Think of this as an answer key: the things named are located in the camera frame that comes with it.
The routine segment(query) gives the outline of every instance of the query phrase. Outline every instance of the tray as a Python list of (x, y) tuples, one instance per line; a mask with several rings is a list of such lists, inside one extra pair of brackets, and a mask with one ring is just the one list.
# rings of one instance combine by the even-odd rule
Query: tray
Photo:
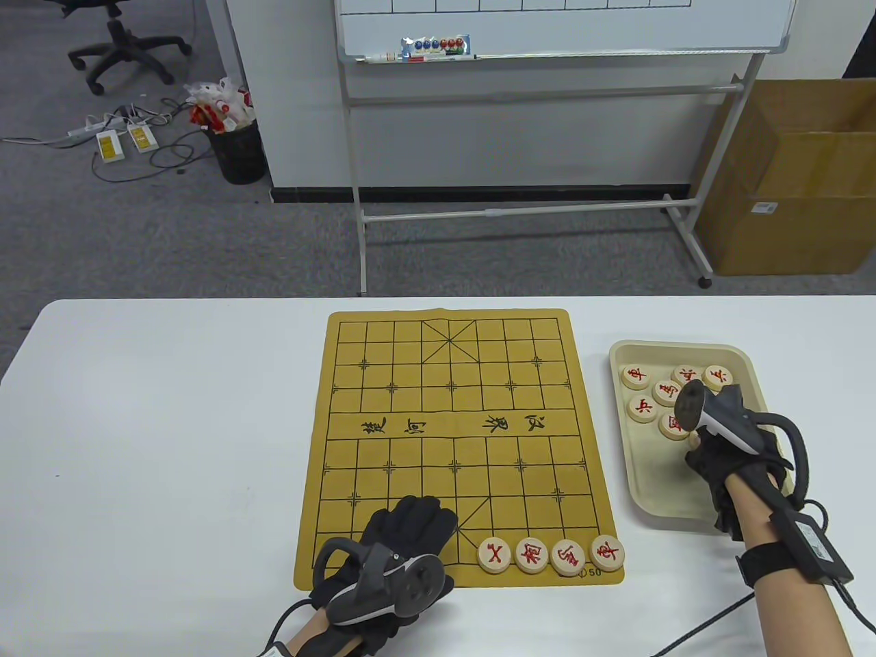
[[(626, 404), (637, 394), (653, 397), (653, 384), (670, 379), (681, 364), (705, 368), (722, 365), (730, 370), (733, 383), (742, 387), (745, 406), (766, 411), (754, 367), (748, 356), (727, 344), (650, 343), (624, 340), (609, 352), (614, 393), (618, 402), (620, 435), (624, 445), (626, 478), (630, 494), (641, 509), (653, 516), (671, 519), (702, 520), (714, 524), (717, 517), (709, 487), (684, 462), (687, 440), (671, 441), (660, 431), (658, 420), (639, 424), (626, 413)], [(630, 364), (648, 367), (652, 376), (646, 390), (634, 391), (620, 378), (621, 368)], [(660, 406), (660, 415), (670, 411)]]

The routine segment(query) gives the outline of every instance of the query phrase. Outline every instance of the whiteboard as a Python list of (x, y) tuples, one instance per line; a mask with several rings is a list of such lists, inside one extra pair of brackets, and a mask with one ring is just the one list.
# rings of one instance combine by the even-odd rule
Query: whiteboard
[(471, 35), (483, 56), (780, 52), (795, 0), (335, 0), (342, 52)]

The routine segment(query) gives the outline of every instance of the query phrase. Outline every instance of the glove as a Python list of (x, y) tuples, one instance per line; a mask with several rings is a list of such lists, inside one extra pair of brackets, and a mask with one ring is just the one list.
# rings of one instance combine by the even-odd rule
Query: glove
[(697, 429), (699, 447), (684, 456), (688, 466), (709, 485), (712, 504), (717, 511), (715, 528), (728, 533), (733, 540), (742, 540), (742, 530), (733, 500), (727, 491), (727, 477), (745, 469), (747, 476), (763, 477), (764, 481), (767, 481), (767, 475), (772, 475), (781, 489), (788, 470), (794, 469), (791, 463), (781, 457), (775, 434), (765, 429), (758, 430), (766, 444), (763, 454), (747, 454), (721, 436), (700, 428)]
[[(371, 516), (362, 539), (363, 545), (381, 543), (407, 560), (419, 555), (438, 555), (456, 531), (458, 518), (449, 509), (442, 509), (437, 498), (408, 496), (399, 501), (391, 512), (381, 509)], [(349, 557), (341, 568), (316, 587), (310, 594), (315, 609), (321, 609), (341, 590), (359, 581), (362, 564)], [(438, 600), (453, 590), (453, 577), (445, 576), (444, 587)], [(356, 625), (335, 627), (350, 637), (361, 636), (362, 644), (352, 653), (375, 654), (399, 628), (412, 624), (418, 616), (399, 618), (392, 614), (379, 616)]]

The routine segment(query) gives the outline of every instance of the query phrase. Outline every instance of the chessboard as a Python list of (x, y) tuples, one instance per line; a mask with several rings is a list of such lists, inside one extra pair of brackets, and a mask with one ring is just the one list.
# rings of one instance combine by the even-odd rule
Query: chessboard
[[(562, 310), (339, 313), (328, 321), (295, 563), (309, 590), (322, 544), (433, 495), (459, 516), (440, 557), (463, 587), (614, 584), (588, 563), (500, 575), (477, 547), (617, 535), (569, 316)], [(338, 567), (343, 554), (329, 562)]]

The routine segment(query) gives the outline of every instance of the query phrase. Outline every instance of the black trash can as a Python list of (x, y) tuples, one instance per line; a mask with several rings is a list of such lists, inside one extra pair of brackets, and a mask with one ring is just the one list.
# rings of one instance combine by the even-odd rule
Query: black trash can
[(258, 123), (253, 122), (245, 128), (222, 134), (212, 130), (205, 132), (225, 180), (232, 185), (249, 185), (265, 176), (267, 162), (262, 151), (262, 138), (258, 134)]

